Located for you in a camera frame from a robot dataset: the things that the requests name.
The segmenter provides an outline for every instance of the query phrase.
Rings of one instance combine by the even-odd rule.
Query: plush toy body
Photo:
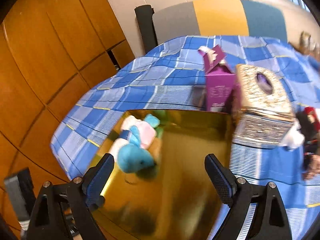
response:
[[[134,173],[155,165],[153,157],[146,150],[156,137],[155,127],[160,124],[158,118],[148,114],[144,120],[130,115],[121,125],[121,133],[111,146],[119,168],[125,173]]]

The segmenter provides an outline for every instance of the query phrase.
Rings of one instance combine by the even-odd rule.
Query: blue plaid bedsheet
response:
[[[89,90],[55,131],[51,149],[69,179],[82,176],[123,112],[130,109],[203,110],[205,86],[200,46],[220,45],[234,70],[252,64],[280,78],[295,111],[320,107],[320,77],[316,64],[289,44],[274,38],[186,36],[175,38],[139,57],[115,76]],[[257,149],[232,145],[230,169],[250,183],[276,182],[287,210],[293,240],[301,239],[320,211],[320,176],[301,179],[302,147]],[[255,205],[250,206],[238,239],[245,239]],[[208,237],[228,212],[223,206]]]

